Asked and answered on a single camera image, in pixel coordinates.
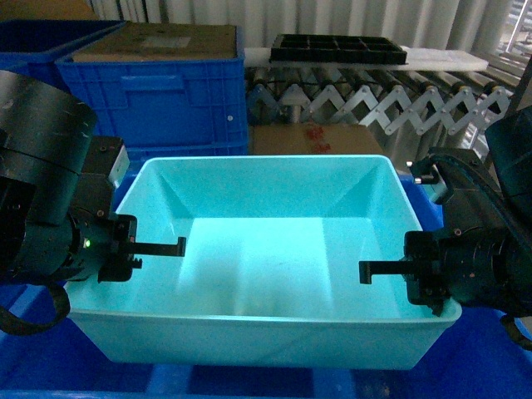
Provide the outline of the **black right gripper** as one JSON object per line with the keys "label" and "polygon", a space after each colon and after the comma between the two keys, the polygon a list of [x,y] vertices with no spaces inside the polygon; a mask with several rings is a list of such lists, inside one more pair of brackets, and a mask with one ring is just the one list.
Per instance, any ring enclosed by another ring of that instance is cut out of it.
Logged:
{"label": "black right gripper", "polygon": [[446,253],[458,239],[444,229],[407,232],[404,238],[406,261],[360,261],[360,283],[371,284],[375,275],[404,274],[408,301],[427,306],[433,315],[440,317],[446,300],[451,297]]}

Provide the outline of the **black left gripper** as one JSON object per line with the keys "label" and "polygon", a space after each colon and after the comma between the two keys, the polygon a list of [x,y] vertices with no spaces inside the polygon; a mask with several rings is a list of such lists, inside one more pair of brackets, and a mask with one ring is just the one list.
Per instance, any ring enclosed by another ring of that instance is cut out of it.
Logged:
{"label": "black left gripper", "polygon": [[[74,222],[71,281],[95,277],[100,283],[126,282],[133,270],[142,265],[133,254],[185,256],[186,237],[179,237],[175,244],[133,243],[137,230],[137,218],[133,215],[111,213],[99,218],[85,210],[76,210],[71,213],[71,220]],[[133,254],[125,251],[125,244],[131,244]]]}

